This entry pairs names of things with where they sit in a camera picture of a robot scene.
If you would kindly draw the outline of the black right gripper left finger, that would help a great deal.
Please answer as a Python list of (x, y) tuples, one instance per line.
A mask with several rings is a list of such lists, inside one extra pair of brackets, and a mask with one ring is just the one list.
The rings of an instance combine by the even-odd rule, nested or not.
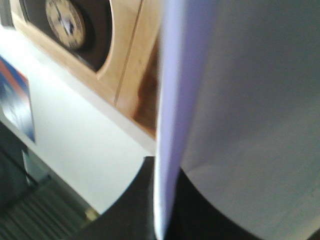
[(153, 193), (155, 158), (146, 156), (117, 201), (77, 234), (78, 240), (155, 240)]

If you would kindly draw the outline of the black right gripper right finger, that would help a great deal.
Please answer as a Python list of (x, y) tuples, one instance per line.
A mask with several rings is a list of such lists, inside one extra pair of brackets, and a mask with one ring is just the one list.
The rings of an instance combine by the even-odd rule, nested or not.
[(257, 240), (223, 215), (196, 189), (186, 173), (179, 171), (166, 240)]

